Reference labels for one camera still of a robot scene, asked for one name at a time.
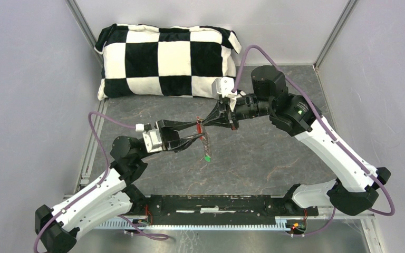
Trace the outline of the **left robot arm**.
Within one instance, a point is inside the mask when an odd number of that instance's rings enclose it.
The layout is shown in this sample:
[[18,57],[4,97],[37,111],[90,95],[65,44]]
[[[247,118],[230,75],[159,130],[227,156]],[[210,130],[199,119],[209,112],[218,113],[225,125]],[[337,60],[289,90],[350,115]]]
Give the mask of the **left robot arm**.
[[154,125],[138,124],[141,138],[119,136],[111,149],[113,161],[94,181],[72,197],[50,208],[35,212],[36,243],[47,252],[69,252],[76,242],[94,227],[118,215],[138,215],[145,197],[133,183],[147,167],[143,159],[159,152],[180,152],[204,134],[181,138],[179,131],[194,127],[194,122],[160,120]]

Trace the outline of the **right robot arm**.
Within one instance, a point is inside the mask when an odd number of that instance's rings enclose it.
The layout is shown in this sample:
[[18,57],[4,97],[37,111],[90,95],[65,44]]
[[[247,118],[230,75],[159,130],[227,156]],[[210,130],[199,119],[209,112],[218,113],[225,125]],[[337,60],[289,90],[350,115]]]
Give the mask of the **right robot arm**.
[[349,216],[372,210],[378,189],[391,172],[365,162],[344,143],[314,104],[289,92],[283,72],[259,66],[252,71],[251,81],[253,92],[245,94],[233,91],[233,78],[215,79],[211,88],[218,103],[202,125],[236,130],[241,120],[267,116],[272,125],[310,148],[334,172],[336,179],[325,183],[293,185],[283,201],[288,214],[317,206],[333,206]]

